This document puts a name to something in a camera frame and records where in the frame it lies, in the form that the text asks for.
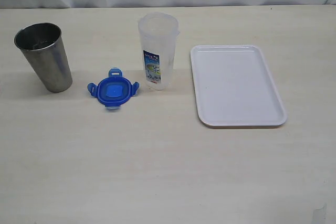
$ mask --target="blue lid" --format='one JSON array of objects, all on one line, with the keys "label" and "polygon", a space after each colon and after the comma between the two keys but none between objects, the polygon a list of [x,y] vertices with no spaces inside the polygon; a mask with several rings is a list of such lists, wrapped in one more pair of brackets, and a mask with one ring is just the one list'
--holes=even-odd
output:
[{"label": "blue lid", "polygon": [[134,96],[139,88],[139,83],[131,82],[122,76],[119,68],[112,68],[109,77],[102,80],[97,86],[94,83],[88,84],[88,90],[93,97],[104,104],[107,109],[118,109]]}]

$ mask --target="bottle label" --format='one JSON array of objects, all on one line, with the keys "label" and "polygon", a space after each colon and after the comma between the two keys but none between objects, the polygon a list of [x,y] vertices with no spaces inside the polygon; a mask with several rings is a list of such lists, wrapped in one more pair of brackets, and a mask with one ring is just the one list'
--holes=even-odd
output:
[{"label": "bottle label", "polygon": [[161,83],[160,56],[143,51],[146,78],[153,83]]}]

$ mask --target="stainless steel cup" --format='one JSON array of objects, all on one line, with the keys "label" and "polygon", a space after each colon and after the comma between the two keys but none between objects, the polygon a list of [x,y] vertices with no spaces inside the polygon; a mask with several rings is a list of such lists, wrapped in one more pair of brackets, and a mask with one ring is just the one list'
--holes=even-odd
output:
[{"label": "stainless steel cup", "polygon": [[71,86],[71,72],[58,26],[51,23],[28,26],[16,34],[14,43],[47,90],[58,93]]}]

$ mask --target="wooden tabletop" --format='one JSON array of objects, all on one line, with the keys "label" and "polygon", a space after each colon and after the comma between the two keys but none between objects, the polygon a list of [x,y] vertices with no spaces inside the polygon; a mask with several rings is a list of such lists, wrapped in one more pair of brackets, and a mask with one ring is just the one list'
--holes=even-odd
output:
[{"label": "wooden tabletop", "polygon": [[[175,16],[173,81],[144,84],[137,21]],[[0,10],[0,223],[309,224],[336,219],[336,7]],[[73,85],[49,93],[14,46],[62,29]],[[190,49],[253,44],[284,106],[278,129],[210,129],[197,117]],[[111,67],[141,92],[118,112],[90,97]]]}]

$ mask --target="plastic tray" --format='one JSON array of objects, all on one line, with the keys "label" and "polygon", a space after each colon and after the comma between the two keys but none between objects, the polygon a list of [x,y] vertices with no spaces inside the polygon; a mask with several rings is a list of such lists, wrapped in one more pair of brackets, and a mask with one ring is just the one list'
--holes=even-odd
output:
[{"label": "plastic tray", "polygon": [[198,116],[209,126],[280,126],[284,106],[261,51],[252,45],[196,46],[191,63]]}]

